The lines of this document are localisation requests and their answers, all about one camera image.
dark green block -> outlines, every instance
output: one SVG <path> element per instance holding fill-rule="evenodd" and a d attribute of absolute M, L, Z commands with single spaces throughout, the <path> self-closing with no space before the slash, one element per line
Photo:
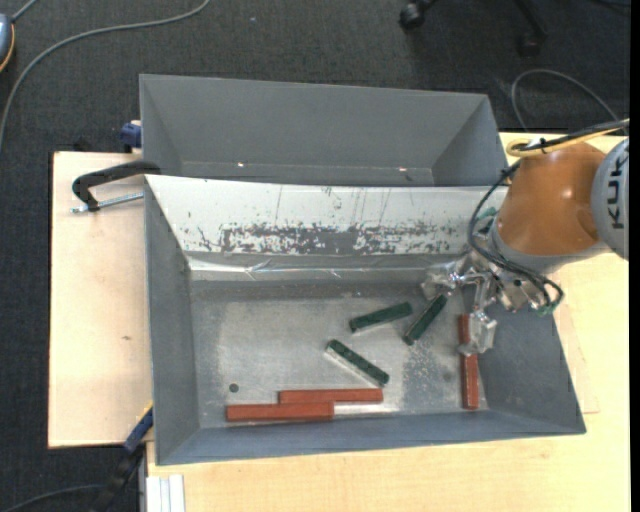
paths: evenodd
<path fill-rule="evenodd" d="M 327 350 L 333 352 L 345 362 L 352 365 L 356 370 L 365 373 L 367 376 L 371 377 L 375 382 L 377 382 L 380 386 L 384 386 L 387 382 L 389 382 L 389 374 L 383 372 L 376 365 L 367 361 L 360 354 L 355 353 L 349 347 L 339 342 L 338 340 L 331 340 L 329 345 L 327 345 Z"/>
<path fill-rule="evenodd" d="M 370 327 L 375 324 L 393 322 L 399 318 L 409 316 L 411 313 L 413 313 L 411 304 L 403 302 L 402 304 L 396 304 L 395 306 L 374 311 L 368 315 L 353 318 L 349 320 L 349 327 L 351 327 L 351 332 L 355 332 L 358 329 L 364 329 L 365 327 Z"/>
<path fill-rule="evenodd" d="M 413 345 L 419 340 L 424 332 L 427 330 L 434 318 L 438 316 L 438 313 L 442 311 L 447 303 L 447 297 L 444 295 L 438 295 L 431 304 L 420 314 L 420 317 L 407 329 L 407 332 L 402 336 L 402 341 L 407 345 Z"/>

wooden board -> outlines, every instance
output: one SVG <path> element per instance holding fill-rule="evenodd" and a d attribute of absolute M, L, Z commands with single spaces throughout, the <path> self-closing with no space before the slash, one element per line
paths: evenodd
<path fill-rule="evenodd" d="M 514 136 L 522 135 L 503 134 L 503 142 Z M 619 140 L 601 137 L 595 145 L 608 151 Z M 142 202 L 97 214 L 69 212 L 80 203 L 71 192 L 77 176 L 133 158 L 137 156 L 69 152 L 54 156 L 51 447 L 120 443 L 151 399 Z M 141 183 L 141 178 L 133 178 L 101 186 L 96 196 L 139 191 Z M 580 336 L 574 334 L 569 316 L 567 304 L 573 300 L 569 294 L 556 318 L 583 412 L 594 412 L 597 401 L 577 344 Z"/>
<path fill-rule="evenodd" d="M 149 443 L 148 474 L 184 475 L 188 512 L 630 510 L 628 271 L 607 254 L 561 273 L 599 397 L 585 435 L 183 466 Z"/>

chair leg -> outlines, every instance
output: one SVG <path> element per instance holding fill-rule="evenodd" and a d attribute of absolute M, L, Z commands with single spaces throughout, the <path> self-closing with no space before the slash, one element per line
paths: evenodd
<path fill-rule="evenodd" d="M 531 0 L 515 0 L 515 3 L 531 25 L 531 31 L 518 38 L 518 53 L 521 57 L 535 57 L 547 39 L 547 27 Z"/>
<path fill-rule="evenodd" d="M 405 30 L 420 27 L 424 23 L 424 13 L 436 3 L 437 0 L 415 0 L 400 11 L 400 25 Z"/>

dark gray carpet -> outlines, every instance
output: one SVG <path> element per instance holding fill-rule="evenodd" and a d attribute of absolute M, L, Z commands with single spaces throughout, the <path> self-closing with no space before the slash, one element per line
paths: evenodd
<path fill-rule="evenodd" d="M 23 0 L 2 0 L 14 13 Z M 47 0 L 18 22 L 17 56 L 0 74 L 3 107 L 18 73 L 62 38 L 92 28 L 165 17 L 199 0 Z M 45 60 L 21 89 L 0 155 L 0 510 L 42 492 L 100 483 L 115 448 L 47 451 L 49 152 L 82 139 L 121 151 L 116 134 L 139 117 L 139 73 L 477 91 L 498 125 L 518 129 L 509 90 L 544 67 L 591 87 L 620 116 L 629 112 L 630 8 L 593 0 L 539 0 L 550 30 L 541 55 L 521 59 L 526 23 L 511 0 L 441 0 L 405 34 L 402 0 L 214 0 L 176 25 L 98 36 Z M 539 130 L 608 120 L 575 87 L 549 77 L 522 83 L 523 116 Z M 31 510 L 82 510 L 91 495 Z M 116 510 L 134 510 L 135 493 Z"/>

red bar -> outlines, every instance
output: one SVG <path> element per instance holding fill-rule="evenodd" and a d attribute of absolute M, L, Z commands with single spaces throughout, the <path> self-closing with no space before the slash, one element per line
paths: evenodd
<path fill-rule="evenodd" d="M 460 344 L 471 341 L 469 333 L 469 315 L 458 317 L 458 335 Z M 460 354 L 460 373 L 462 375 L 462 407 L 473 411 L 480 407 L 480 391 L 478 389 L 478 355 Z"/>
<path fill-rule="evenodd" d="M 227 405 L 227 421 L 327 421 L 333 403 Z"/>
<path fill-rule="evenodd" d="M 469 333 L 469 315 L 460 315 L 458 317 L 458 337 L 460 343 L 469 343 L 471 334 Z"/>
<path fill-rule="evenodd" d="M 300 389 L 278 393 L 281 404 L 312 402 L 382 402 L 382 389 Z"/>
<path fill-rule="evenodd" d="M 480 407 L 478 390 L 478 355 L 460 355 L 462 371 L 462 406 L 473 411 Z"/>

